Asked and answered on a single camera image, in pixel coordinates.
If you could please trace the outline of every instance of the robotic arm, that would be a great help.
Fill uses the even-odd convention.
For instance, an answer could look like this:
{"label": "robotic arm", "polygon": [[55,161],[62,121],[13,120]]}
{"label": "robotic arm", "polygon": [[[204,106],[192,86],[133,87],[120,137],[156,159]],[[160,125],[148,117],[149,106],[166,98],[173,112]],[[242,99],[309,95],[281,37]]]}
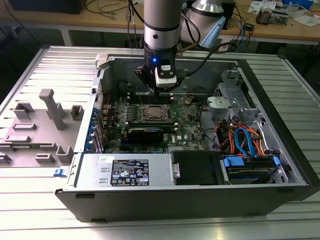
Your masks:
{"label": "robotic arm", "polygon": [[[178,87],[187,76],[183,70],[176,70],[175,59],[180,38],[193,42],[198,38],[194,27],[187,27],[181,19],[185,0],[144,0],[144,65],[135,73],[145,86],[157,97],[161,92],[170,92]],[[210,48],[223,28],[222,0],[197,0],[186,15],[200,31],[200,46]]]}

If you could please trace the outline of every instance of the circuit board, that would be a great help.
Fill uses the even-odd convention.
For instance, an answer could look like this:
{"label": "circuit board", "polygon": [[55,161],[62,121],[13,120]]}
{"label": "circuit board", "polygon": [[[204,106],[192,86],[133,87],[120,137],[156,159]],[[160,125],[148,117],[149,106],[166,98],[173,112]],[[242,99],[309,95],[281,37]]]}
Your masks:
{"label": "circuit board", "polygon": [[[186,104],[186,96],[170,104],[131,104],[119,98],[111,102],[105,131],[105,153],[170,153],[174,150],[205,150],[204,136],[197,124],[196,102]],[[159,143],[128,144],[127,131],[138,128],[163,130]]]}

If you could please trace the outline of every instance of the gray plastic bracket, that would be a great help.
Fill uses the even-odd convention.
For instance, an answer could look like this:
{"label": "gray plastic bracket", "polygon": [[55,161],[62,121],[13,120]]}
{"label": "gray plastic bracket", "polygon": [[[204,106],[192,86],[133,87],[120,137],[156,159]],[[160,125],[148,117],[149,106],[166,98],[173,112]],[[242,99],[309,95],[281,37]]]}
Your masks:
{"label": "gray plastic bracket", "polygon": [[43,145],[40,145],[39,148],[42,150],[42,151],[55,151],[57,150],[58,146],[55,142],[42,142],[41,144]]}
{"label": "gray plastic bracket", "polygon": [[61,146],[58,147],[58,150],[55,154],[61,163],[71,163],[72,158],[74,157],[74,151],[69,145],[67,151],[65,152]]}
{"label": "gray plastic bracket", "polygon": [[10,145],[0,145],[0,151],[1,152],[14,152],[15,149]]}
{"label": "gray plastic bracket", "polygon": [[15,113],[16,117],[21,122],[27,122],[30,120],[28,113],[32,113],[35,110],[32,108],[30,103],[28,102],[19,102],[16,107],[14,108],[13,112]]}
{"label": "gray plastic bracket", "polygon": [[13,125],[12,128],[15,131],[35,130],[37,128],[37,125],[35,125],[33,122],[31,122],[31,123],[16,123]]}
{"label": "gray plastic bracket", "polygon": [[[56,105],[56,108],[58,109],[58,112],[60,113],[61,118],[63,119],[65,116],[65,111],[63,110],[61,103],[57,102],[55,105]],[[50,112],[46,111],[46,114],[48,115],[49,119],[52,120]]]}
{"label": "gray plastic bracket", "polygon": [[37,153],[34,158],[39,164],[54,163],[55,159],[51,153]]}
{"label": "gray plastic bracket", "polygon": [[0,153],[0,164],[9,164],[11,161],[7,154]]}
{"label": "gray plastic bracket", "polygon": [[74,121],[81,121],[84,117],[84,109],[81,105],[73,105],[70,112]]}
{"label": "gray plastic bracket", "polygon": [[7,136],[4,141],[10,143],[30,143],[31,138],[29,136]]}
{"label": "gray plastic bracket", "polygon": [[44,101],[46,107],[48,108],[56,129],[62,131],[65,128],[65,123],[62,120],[59,109],[57,108],[54,100],[54,94],[55,92],[52,89],[42,89],[39,94],[39,98]]}

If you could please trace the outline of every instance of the wooden workbench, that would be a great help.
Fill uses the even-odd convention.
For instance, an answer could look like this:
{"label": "wooden workbench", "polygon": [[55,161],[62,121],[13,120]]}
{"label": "wooden workbench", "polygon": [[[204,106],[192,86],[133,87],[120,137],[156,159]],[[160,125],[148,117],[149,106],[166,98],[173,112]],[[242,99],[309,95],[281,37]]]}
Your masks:
{"label": "wooden workbench", "polygon": [[[116,0],[99,0],[100,5],[117,3]],[[289,19],[287,25],[256,24],[256,14],[248,13],[251,0],[237,0],[238,9],[246,22],[254,24],[255,28],[251,37],[252,41],[259,42],[274,42],[274,43],[292,43],[292,44],[318,44],[320,41],[320,24],[315,26],[306,26],[302,23]],[[127,1],[124,0],[118,5],[106,7],[105,11],[111,11],[121,7],[127,6]],[[7,3],[12,14],[21,21],[26,27],[32,28],[48,28],[61,30],[63,40],[68,46],[72,45],[70,39],[70,30],[95,31],[95,32],[116,32],[125,33],[127,31],[126,12],[127,9],[122,9],[115,12],[116,19],[103,16],[98,13],[92,13],[83,9],[78,15],[65,13],[49,13],[49,12],[32,12],[32,11],[14,11],[10,4]],[[136,9],[143,16],[143,5],[137,4]],[[96,2],[90,4],[89,9],[98,11]],[[319,11],[320,6],[313,5],[311,11]],[[143,32],[143,24],[135,17],[137,33]],[[3,1],[0,1],[0,26],[19,26],[19,24],[10,16],[6,10]],[[230,23],[229,29],[223,30],[220,38],[224,42],[228,42],[236,38],[239,30],[236,22]]]}

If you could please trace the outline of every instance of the warning label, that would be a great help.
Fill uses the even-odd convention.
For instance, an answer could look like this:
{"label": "warning label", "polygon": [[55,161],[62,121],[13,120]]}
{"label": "warning label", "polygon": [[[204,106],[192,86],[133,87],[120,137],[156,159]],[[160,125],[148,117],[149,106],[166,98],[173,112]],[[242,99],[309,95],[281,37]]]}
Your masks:
{"label": "warning label", "polygon": [[114,187],[148,186],[148,160],[113,160],[111,185]]}

